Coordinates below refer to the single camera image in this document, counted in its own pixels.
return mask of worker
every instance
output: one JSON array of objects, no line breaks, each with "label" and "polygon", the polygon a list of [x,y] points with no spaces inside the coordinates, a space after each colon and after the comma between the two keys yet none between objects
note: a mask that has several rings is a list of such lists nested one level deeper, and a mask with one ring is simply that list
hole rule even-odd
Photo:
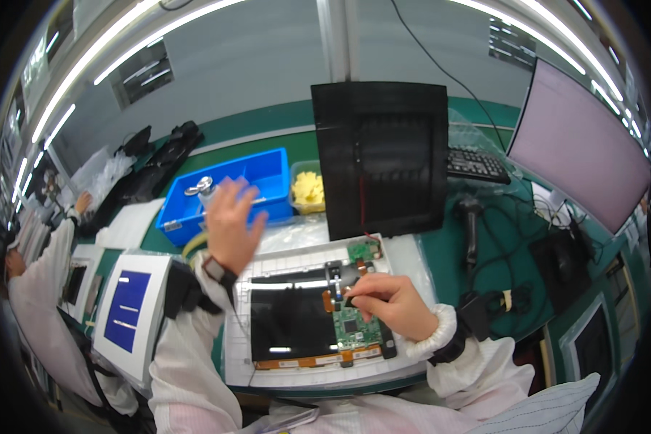
[{"label": "worker", "polygon": [[[238,276],[259,244],[266,215],[246,228],[251,201],[258,191],[245,180],[225,179],[205,216],[208,253],[196,257],[197,279],[208,297],[231,312],[218,275]],[[217,273],[218,266],[224,273]],[[226,284],[225,278],[220,282]],[[367,274],[349,294],[362,317],[381,319],[405,338],[404,351],[414,360],[434,360],[459,329],[455,310],[445,304],[427,308],[405,276]],[[158,433],[225,433],[242,428],[236,397],[222,383],[211,359],[222,315],[201,308],[180,312],[168,321],[150,365],[153,397],[149,401]],[[265,433],[464,433],[501,432],[516,428],[531,433],[578,432],[586,400],[599,382],[591,374],[576,383],[551,387],[528,398],[535,371],[512,361],[514,340],[464,340],[465,348],[447,362],[427,362],[428,388],[416,396],[365,395],[317,403],[319,412],[273,405],[271,413],[240,432]],[[303,414],[287,420],[288,416]]]},{"label": "worker", "polygon": [[[102,407],[104,403],[96,392],[85,355],[56,308],[67,282],[75,229],[91,202],[88,192],[79,196],[74,208],[68,210],[66,218],[51,233],[48,247],[29,267],[16,248],[8,251],[5,266],[9,304],[31,351],[60,387]],[[127,416],[137,412],[137,399],[129,384],[99,371],[95,377],[116,412]]]}]

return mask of green circuit board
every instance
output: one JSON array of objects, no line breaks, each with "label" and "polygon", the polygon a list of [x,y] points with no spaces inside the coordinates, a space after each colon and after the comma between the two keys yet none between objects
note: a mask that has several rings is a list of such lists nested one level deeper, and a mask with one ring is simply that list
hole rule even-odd
[{"label": "green circuit board", "polygon": [[366,348],[372,344],[382,344],[378,319],[365,323],[357,308],[346,308],[344,301],[334,304],[332,321],[335,326],[338,350]]},{"label": "green circuit board", "polygon": [[362,244],[352,244],[347,246],[347,255],[350,256],[350,262],[355,263],[361,258],[364,261],[378,259],[380,245],[376,241],[366,241]]}]

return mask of keyboard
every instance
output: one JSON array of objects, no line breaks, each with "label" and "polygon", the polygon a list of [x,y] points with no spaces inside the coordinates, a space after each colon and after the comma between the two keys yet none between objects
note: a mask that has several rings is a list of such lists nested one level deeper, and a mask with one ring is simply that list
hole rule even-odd
[{"label": "keyboard", "polygon": [[483,151],[448,148],[448,176],[511,184],[511,178],[499,158]]}]

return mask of green workbench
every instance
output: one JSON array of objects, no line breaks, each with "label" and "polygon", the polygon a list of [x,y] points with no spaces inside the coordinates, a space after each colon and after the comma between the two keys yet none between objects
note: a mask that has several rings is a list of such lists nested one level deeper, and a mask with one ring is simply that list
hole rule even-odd
[{"label": "green workbench", "polygon": [[[513,127],[519,116],[519,109],[500,104],[486,103],[489,112],[492,114],[498,126]],[[477,124],[489,123],[485,114],[477,107],[472,100],[451,98],[449,107],[461,113],[470,122]],[[299,101],[296,103],[282,104],[269,108],[253,110],[251,112],[241,113],[238,115],[217,119],[200,125],[200,130],[205,134],[205,140],[200,143],[198,149],[209,144],[216,144],[225,140],[245,137],[248,135],[276,131],[295,126],[304,126],[313,123],[313,113],[310,101]],[[493,129],[480,127],[480,130],[499,146],[496,133]],[[500,130],[504,145],[508,145],[512,131]],[[161,146],[166,137],[156,141],[156,147]],[[263,152],[269,149],[284,147],[286,148],[288,163],[290,165],[297,161],[307,161],[318,159],[318,147],[316,144],[316,134],[314,131],[304,133],[294,133],[270,137],[252,142],[245,142],[233,146],[222,147],[210,152],[200,153],[189,157],[181,168],[176,172],[174,177],[188,174],[192,171],[202,169],[210,165],[216,165],[220,162],[233,160],[238,157],[250,155],[256,152]],[[163,189],[159,197],[164,197],[168,192],[172,181]],[[461,258],[464,255],[464,227],[461,222],[456,220],[452,214],[454,198],[458,197],[460,190],[464,188],[463,183],[453,183],[449,187],[449,193],[446,203],[446,215],[441,229],[433,230],[420,234],[421,246],[428,268],[433,277],[434,287],[436,289],[439,302],[452,305],[458,304],[460,294],[467,289],[467,276],[461,267]],[[482,202],[485,205],[493,205],[504,212],[511,218],[507,218],[495,209],[488,209],[483,217],[486,221],[479,224],[479,255],[478,266],[495,256],[498,256],[502,250],[516,253],[510,258],[511,265],[515,274],[515,285],[527,284],[531,287],[532,308],[529,313],[521,317],[514,315],[504,315],[496,320],[492,325],[493,335],[505,336],[511,335],[516,340],[521,340],[525,336],[536,331],[547,323],[554,316],[553,308],[547,300],[545,285],[539,275],[537,267],[533,262],[528,251],[530,242],[535,241],[547,234],[547,222],[535,213],[532,208],[526,205],[516,206],[516,200],[508,195],[513,195],[523,201],[532,199],[532,188],[530,182],[526,179],[519,181],[514,179],[510,186],[505,186],[497,195],[493,191],[492,195],[486,195],[480,192]],[[608,235],[595,223],[588,221],[589,232],[592,238],[604,242]],[[496,245],[491,240],[486,231],[486,227],[496,234],[501,246]],[[79,242],[92,243],[93,239],[80,239]],[[621,243],[625,242],[624,237],[611,242],[603,252],[603,258],[600,266],[592,266],[591,274],[596,276],[602,272],[605,264],[616,255]],[[150,225],[147,234],[141,244],[141,248],[149,251],[160,251],[171,254],[179,254],[182,250],[180,247],[174,247],[165,235],[155,228],[154,222]],[[113,265],[121,254],[120,250],[107,249],[101,259],[97,269],[97,274],[104,277],[101,288],[108,277]],[[477,275],[475,290],[479,293],[487,291],[502,291],[510,289],[510,277],[508,266],[505,261],[495,261],[487,265],[484,270]],[[221,353],[221,336],[217,338],[212,359],[215,362],[218,371],[220,370],[220,353]],[[383,388],[391,389],[409,385],[413,382],[424,379],[424,376],[408,378],[392,383],[386,383]],[[363,387],[356,390],[350,390],[350,393],[369,393],[380,392],[381,386]],[[300,393],[286,393],[283,396],[302,396]]]}]

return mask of gray wall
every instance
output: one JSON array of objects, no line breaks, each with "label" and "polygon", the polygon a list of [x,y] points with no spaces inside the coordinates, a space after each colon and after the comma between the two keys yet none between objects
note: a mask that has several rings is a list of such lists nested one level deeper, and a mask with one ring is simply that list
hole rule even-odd
[{"label": "gray wall", "polygon": [[[486,14],[445,0],[398,0],[400,12],[437,61],[478,98],[521,106],[530,73],[489,57]],[[408,35],[388,0],[359,0],[360,79],[431,82],[469,97]],[[90,85],[61,130],[69,166],[102,146],[152,125],[152,139],[189,119],[197,123],[310,99],[328,74],[316,0],[250,0],[165,36],[175,80],[120,110],[110,83]],[[573,71],[549,48],[538,55]]]}]

